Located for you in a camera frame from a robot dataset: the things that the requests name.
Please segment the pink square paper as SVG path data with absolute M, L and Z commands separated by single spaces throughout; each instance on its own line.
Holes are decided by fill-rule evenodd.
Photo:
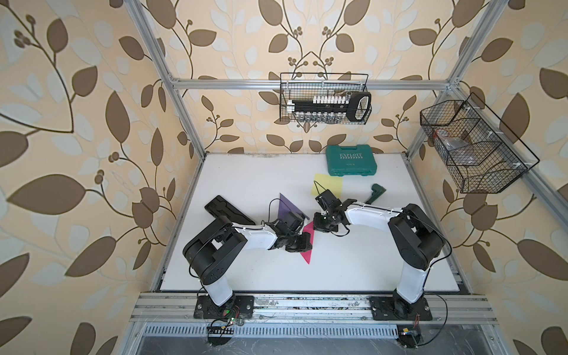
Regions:
M 313 242 L 314 242 L 314 222 L 310 222 L 303 228 L 303 233 L 307 233 L 308 239 L 306 244 L 306 251 L 300 253 L 303 257 L 305 262 L 309 265 L 312 260 L 312 249 L 313 249 Z

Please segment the purple square paper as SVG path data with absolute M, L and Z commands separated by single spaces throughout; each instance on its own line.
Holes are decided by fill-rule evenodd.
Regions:
M 286 198 L 283 194 L 280 194 L 279 198 L 279 207 L 278 207 L 278 215 L 277 217 L 281 220 L 284 220 L 286 217 L 297 217 L 301 220 L 310 220 L 306 214 L 304 214 L 298 207 L 296 207 L 288 198 Z

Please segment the yellow square paper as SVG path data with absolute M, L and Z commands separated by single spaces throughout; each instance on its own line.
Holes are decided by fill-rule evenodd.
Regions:
M 316 197 L 320 193 L 329 189 L 335 197 L 341 198 L 343 192 L 343 178 L 337 176 L 329 176 L 324 174 L 316 174 L 312 183 L 311 195 Z

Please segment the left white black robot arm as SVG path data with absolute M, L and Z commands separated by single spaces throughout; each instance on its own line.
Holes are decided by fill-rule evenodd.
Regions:
M 247 226 L 220 216 L 185 245 L 182 255 L 189 263 L 190 275 L 199 279 L 213 304 L 224 306 L 234 297 L 226 272 L 237 256 L 244 250 L 256 249 L 310 251 L 311 235 L 304 230 L 306 220 L 304 214 L 287 212 L 272 222 Z

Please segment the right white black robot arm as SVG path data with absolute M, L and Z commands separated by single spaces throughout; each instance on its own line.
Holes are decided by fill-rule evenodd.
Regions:
M 445 237 L 416 204 L 395 210 L 363 204 L 355 199 L 341 201 L 330 190 L 315 198 L 322 209 L 314 215 L 314 229 L 339 236 L 340 226 L 367 226 L 390 233 L 404 264 L 394 295 L 408 305 L 417 303 L 431 266 L 446 245 Z

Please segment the green black pipe wrench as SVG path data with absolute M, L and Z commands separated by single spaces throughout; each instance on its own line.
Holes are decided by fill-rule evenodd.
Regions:
M 378 183 L 374 183 L 371 186 L 371 196 L 365 201 L 365 204 L 372 204 L 379 197 L 381 197 L 385 192 L 386 192 L 386 188 L 379 185 Z

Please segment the green tool case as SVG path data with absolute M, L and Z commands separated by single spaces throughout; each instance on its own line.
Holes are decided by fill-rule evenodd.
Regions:
M 377 162 L 370 146 L 328 146 L 325 151 L 330 176 L 372 176 L 377 173 Z

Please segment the black flat tray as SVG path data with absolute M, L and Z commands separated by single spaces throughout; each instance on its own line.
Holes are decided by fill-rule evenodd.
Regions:
M 244 212 L 239 210 L 236 206 L 231 204 L 220 195 L 217 195 L 210 202 L 208 202 L 208 204 L 206 204 L 204 208 L 213 217 L 224 216 L 227 217 L 232 223 L 237 223 L 244 226 L 254 226 L 257 224 L 248 215 L 246 215 Z

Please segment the black socket holder tool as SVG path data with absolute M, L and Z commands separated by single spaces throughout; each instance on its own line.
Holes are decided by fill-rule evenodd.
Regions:
M 370 92 L 287 100 L 284 112 L 300 123 L 365 124 L 372 112 Z

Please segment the plastic bag in basket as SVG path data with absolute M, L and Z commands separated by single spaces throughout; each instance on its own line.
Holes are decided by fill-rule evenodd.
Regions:
M 437 130 L 436 136 L 443 147 L 442 157 L 446 164 L 466 167 L 478 164 L 472 143 L 461 138 L 451 137 L 446 130 Z

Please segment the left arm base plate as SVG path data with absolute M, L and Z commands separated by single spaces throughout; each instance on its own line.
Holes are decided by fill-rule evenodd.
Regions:
M 233 295 L 222 306 L 217 306 L 207 296 L 199 296 L 195 306 L 193 317 L 203 320 L 227 320 L 227 319 L 251 319 L 254 312 L 254 297 L 245 295 Z

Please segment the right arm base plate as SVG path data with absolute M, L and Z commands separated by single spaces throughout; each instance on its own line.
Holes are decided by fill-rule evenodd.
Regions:
M 396 292 L 392 296 L 368 298 L 372 318 L 375 321 L 432 321 L 430 306 L 424 296 L 415 303 L 409 303 Z

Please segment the aluminium front rail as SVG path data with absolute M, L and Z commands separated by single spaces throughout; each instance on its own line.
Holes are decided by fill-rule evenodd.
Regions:
M 238 294 L 254 297 L 249 322 L 361 323 L 420 325 L 495 325 L 497 317 L 486 297 L 447 294 L 425 296 L 432 321 L 375 321 L 368 294 Z M 143 293 L 131 319 L 147 322 L 197 321 L 193 317 L 198 295 L 191 293 Z

